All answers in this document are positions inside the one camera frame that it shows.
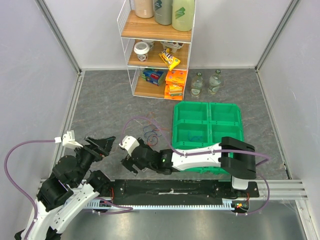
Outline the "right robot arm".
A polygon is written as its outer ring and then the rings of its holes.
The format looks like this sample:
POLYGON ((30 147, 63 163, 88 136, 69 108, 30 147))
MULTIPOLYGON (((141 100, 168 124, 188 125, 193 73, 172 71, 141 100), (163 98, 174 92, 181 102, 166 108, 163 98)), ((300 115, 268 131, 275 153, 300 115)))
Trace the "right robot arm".
POLYGON ((218 167, 231 175, 229 191, 235 197, 242 196, 249 181, 257 177, 255 148, 229 136, 223 137, 220 143, 202 148, 171 147, 156 151, 142 139, 127 135, 119 146, 127 152, 121 164, 135 175, 144 169, 171 175, 192 168, 218 167))

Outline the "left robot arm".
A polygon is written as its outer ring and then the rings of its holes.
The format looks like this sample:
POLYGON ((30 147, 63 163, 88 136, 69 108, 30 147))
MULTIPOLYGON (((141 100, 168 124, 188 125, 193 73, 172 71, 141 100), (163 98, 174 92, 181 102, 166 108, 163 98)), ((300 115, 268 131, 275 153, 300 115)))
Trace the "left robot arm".
POLYGON ((60 158, 36 195, 33 216, 14 238, 59 240, 70 222, 91 200, 106 196, 111 181, 102 171, 92 171, 86 182, 82 181, 92 163, 110 154, 115 139, 115 136, 87 137, 86 145, 79 144, 74 149, 75 155, 60 158))

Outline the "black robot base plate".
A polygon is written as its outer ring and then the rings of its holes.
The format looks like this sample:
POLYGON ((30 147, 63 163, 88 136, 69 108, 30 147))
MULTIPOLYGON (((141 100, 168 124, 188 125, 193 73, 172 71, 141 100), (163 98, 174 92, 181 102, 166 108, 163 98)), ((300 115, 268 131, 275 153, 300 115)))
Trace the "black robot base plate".
POLYGON ((258 198, 258 184, 249 181, 245 189, 235 189, 230 180, 218 179, 116 179, 111 181, 105 190, 112 199, 120 199, 137 195, 182 194, 192 196, 210 196, 235 200, 238 198, 258 198))

